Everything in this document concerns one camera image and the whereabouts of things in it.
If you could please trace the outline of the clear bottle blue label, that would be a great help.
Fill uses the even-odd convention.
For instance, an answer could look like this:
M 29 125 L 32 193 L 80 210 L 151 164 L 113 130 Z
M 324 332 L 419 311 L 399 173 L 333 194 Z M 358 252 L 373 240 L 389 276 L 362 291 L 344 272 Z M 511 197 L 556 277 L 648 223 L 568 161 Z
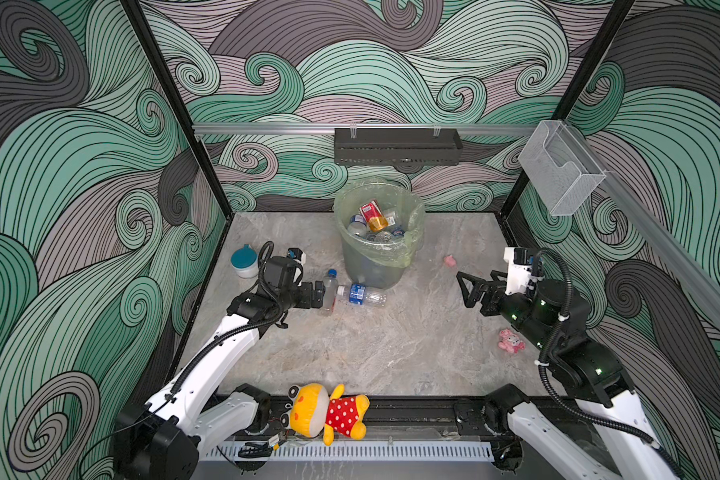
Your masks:
M 337 296 L 357 306 L 383 307 L 387 303 L 387 295 L 383 290 L 362 284 L 339 285 Z

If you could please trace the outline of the small bottle blue white label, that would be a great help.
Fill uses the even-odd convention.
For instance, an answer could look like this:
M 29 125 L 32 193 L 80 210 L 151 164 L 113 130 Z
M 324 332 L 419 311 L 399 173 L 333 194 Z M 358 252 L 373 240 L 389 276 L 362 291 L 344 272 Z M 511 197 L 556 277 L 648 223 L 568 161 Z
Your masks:
M 369 227 L 365 218 L 361 214 L 353 215 L 347 225 L 347 232 L 355 237 L 366 238 L 369 233 Z

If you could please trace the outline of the red yellow label tea bottle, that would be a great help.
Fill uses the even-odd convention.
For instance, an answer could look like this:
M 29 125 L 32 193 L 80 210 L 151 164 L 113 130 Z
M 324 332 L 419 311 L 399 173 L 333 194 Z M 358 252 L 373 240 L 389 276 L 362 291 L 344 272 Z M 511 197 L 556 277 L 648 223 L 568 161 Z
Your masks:
M 389 226 L 387 217 L 382 212 L 376 200 L 370 200 L 361 205 L 359 211 L 371 232 L 377 233 Z

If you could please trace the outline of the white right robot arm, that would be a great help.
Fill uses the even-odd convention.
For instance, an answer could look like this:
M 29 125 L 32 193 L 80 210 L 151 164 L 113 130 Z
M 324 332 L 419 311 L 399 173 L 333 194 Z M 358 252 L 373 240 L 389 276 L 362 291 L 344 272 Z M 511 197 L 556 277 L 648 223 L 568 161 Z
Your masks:
M 544 276 L 539 258 L 510 263 L 488 280 L 456 275 L 464 304 L 486 317 L 502 316 L 535 345 L 535 364 L 549 397 L 568 414 L 596 426 L 616 467 L 609 469 L 568 438 L 514 385 L 486 398 L 488 429 L 531 445 L 567 479 L 679 479 L 682 471 L 656 439 L 635 385 L 620 359 L 586 333 L 590 304 L 566 267 L 559 280 Z

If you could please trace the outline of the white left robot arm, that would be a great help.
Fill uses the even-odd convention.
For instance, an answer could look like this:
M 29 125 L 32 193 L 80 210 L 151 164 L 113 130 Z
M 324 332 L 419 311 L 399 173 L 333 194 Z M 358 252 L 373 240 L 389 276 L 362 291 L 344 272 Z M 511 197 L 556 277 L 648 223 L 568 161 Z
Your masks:
M 267 427 L 271 397 L 244 384 L 215 405 L 222 380 L 289 310 L 323 305 L 322 282 L 303 279 L 305 254 L 259 258 L 256 285 L 235 297 L 211 338 L 177 375 L 116 418 L 110 447 L 118 479 L 189 479 L 199 461 L 231 435 Z

